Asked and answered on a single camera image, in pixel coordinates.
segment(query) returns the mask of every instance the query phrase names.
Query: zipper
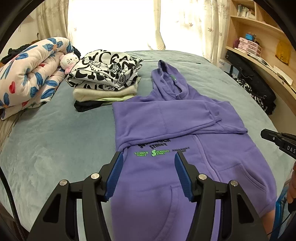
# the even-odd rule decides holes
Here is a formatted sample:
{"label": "zipper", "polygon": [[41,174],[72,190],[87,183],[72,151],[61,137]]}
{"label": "zipper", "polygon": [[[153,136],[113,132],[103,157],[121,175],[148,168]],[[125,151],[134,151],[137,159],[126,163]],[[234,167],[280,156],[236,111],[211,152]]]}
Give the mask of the zipper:
{"label": "zipper", "polygon": [[207,156],[205,154],[205,150],[203,149],[202,147],[202,143],[200,142],[199,138],[197,137],[197,135],[193,135],[194,138],[195,138],[195,141],[196,141],[196,144],[197,144],[197,147],[200,151],[200,154],[204,160],[204,163],[206,165],[206,167],[208,168],[210,174],[212,175],[212,178],[214,181],[217,181],[217,182],[221,182],[222,180],[220,180],[218,174],[216,173],[215,169],[211,166],[209,160],[207,159]]}

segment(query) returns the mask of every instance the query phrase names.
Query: purple hoodie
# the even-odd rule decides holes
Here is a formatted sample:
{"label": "purple hoodie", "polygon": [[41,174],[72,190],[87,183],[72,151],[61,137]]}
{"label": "purple hoodie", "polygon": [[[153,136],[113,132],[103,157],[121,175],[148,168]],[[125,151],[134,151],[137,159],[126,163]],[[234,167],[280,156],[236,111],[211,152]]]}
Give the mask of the purple hoodie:
{"label": "purple hoodie", "polygon": [[[178,150],[213,180],[237,180],[260,216],[272,211],[275,179],[231,104],[200,95],[164,61],[152,77],[150,95],[113,103],[116,149],[124,156],[111,199],[115,241],[186,240],[195,203],[175,170]],[[217,201],[211,240],[219,221]]]}

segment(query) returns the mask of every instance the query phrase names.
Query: stack of folded clothes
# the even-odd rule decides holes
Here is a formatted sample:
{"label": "stack of folded clothes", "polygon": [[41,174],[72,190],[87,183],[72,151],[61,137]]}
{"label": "stack of folded clothes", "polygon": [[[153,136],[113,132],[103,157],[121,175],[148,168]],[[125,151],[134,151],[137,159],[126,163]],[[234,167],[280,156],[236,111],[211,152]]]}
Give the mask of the stack of folded clothes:
{"label": "stack of folded clothes", "polygon": [[143,60],[127,53],[96,50],[86,54],[72,68],[67,83],[75,87],[74,107],[84,112],[137,94],[138,70]]}

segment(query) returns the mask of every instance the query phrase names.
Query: bookshelf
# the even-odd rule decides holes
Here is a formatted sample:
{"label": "bookshelf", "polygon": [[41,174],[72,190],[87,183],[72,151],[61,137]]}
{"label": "bookshelf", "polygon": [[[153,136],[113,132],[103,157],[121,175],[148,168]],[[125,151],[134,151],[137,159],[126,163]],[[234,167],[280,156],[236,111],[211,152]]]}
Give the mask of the bookshelf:
{"label": "bookshelf", "polygon": [[[287,36],[280,29],[273,18],[253,0],[231,0],[230,25],[226,41],[226,49],[233,51],[249,60],[251,66],[262,76],[266,83],[285,101],[296,116],[296,51],[292,47],[289,66],[281,62],[276,55],[276,47],[279,41],[291,45]],[[243,5],[255,12],[255,20],[238,17],[238,5]],[[262,47],[261,57],[271,66],[277,66],[293,79],[292,87],[287,85],[270,69],[248,55],[234,49],[234,41],[239,37],[245,37],[246,33],[256,35],[256,40]]]}

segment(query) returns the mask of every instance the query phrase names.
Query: human hand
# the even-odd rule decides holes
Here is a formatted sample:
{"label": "human hand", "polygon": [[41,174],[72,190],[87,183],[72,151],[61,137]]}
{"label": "human hand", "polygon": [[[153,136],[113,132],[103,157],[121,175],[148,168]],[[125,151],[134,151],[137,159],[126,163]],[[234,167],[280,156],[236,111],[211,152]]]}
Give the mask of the human hand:
{"label": "human hand", "polygon": [[296,162],[294,164],[293,170],[292,179],[289,183],[289,189],[287,193],[288,203],[292,203],[293,199],[296,199]]}

